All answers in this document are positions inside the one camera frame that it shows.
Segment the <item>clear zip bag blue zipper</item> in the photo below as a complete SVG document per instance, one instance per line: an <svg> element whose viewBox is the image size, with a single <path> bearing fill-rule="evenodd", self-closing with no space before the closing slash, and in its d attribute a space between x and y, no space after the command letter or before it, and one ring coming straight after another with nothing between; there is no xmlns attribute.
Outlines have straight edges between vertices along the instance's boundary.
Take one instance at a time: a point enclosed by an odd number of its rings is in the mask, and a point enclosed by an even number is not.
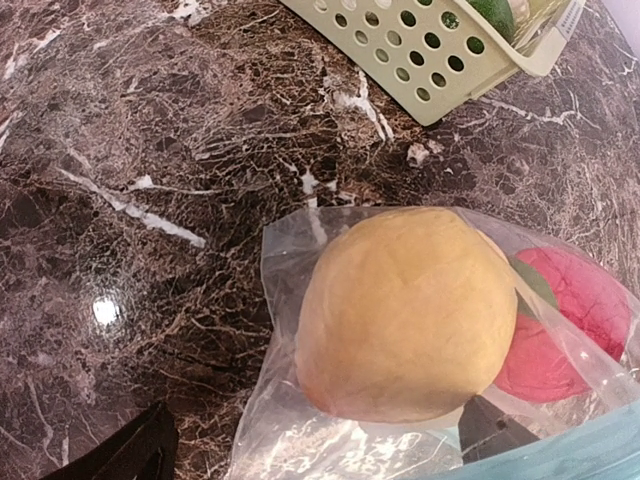
<svg viewBox="0 0 640 480"><path fill-rule="evenodd" d="M532 403L493 383L476 394L539 437L537 442L464 465L458 421L463 405L438 419L364 422L317 409L296 376L296 335L314 267L338 236L401 208L298 210L263 233L261 277L273 334L232 449L232 479L635 479L639 475L639 302L624 286L632 322L620 360L611 358L555 308L547 283L515 255L556 247L557 239L464 208L458 214L490 238L514 275L517 316L537 319L590 390Z"/></svg>

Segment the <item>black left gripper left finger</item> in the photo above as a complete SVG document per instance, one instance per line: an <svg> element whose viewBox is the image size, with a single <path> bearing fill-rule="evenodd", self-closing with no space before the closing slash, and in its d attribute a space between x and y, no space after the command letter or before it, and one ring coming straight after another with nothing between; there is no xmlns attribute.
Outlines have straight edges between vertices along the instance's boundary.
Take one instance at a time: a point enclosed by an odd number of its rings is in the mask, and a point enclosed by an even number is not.
<svg viewBox="0 0 640 480"><path fill-rule="evenodd" d="M158 401L96 448L43 479L172 480L178 441L174 416Z"/></svg>

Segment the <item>yellow peach toy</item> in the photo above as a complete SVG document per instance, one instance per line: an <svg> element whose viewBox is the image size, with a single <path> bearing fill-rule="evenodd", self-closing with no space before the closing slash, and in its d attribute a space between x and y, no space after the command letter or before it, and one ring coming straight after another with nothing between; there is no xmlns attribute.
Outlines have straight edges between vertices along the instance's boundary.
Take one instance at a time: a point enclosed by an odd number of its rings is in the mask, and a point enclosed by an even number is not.
<svg viewBox="0 0 640 480"><path fill-rule="evenodd" d="M517 304L505 255L454 211L378 214L333 240L314 267L296 335L298 382L335 417L441 418L493 383Z"/></svg>

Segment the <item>red toy apple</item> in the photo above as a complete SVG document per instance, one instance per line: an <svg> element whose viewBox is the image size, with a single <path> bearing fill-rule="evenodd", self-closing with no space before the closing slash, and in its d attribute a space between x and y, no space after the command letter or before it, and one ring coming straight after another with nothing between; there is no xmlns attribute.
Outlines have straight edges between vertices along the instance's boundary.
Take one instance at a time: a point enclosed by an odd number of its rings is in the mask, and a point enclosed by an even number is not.
<svg viewBox="0 0 640 480"><path fill-rule="evenodd" d="M544 278L555 308L565 318L611 358L621 359L632 313L626 291L613 277L584 257L556 247L528 248L515 257ZM494 384L538 404L590 390L546 329L528 313L517 316L509 354Z"/></svg>

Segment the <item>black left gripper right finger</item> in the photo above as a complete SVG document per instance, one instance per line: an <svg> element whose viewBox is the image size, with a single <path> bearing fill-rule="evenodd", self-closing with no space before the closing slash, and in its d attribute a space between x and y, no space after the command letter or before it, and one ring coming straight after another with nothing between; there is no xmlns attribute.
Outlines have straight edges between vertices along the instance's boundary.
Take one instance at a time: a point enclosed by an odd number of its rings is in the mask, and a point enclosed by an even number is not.
<svg viewBox="0 0 640 480"><path fill-rule="evenodd" d="M493 403L475 395L463 406L458 421L464 465L537 442L539 437Z"/></svg>

